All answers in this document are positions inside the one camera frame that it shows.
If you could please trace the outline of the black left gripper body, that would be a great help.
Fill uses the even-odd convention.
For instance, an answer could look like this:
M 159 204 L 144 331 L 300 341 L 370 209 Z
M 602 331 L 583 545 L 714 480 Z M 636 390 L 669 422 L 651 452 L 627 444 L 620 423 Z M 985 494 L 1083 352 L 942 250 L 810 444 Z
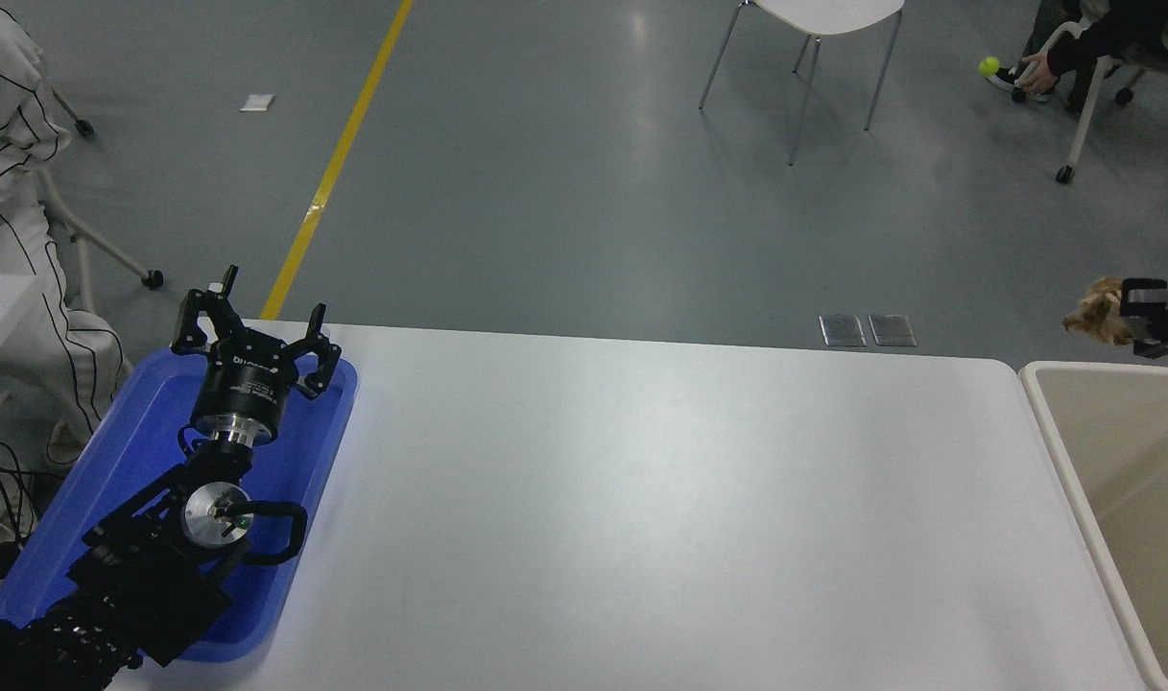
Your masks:
M 298 381 L 288 343 L 260 331 L 218 340 L 209 349 L 209 369 L 190 413 L 190 423 L 210 428 L 213 420 L 239 416 L 277 428 Z

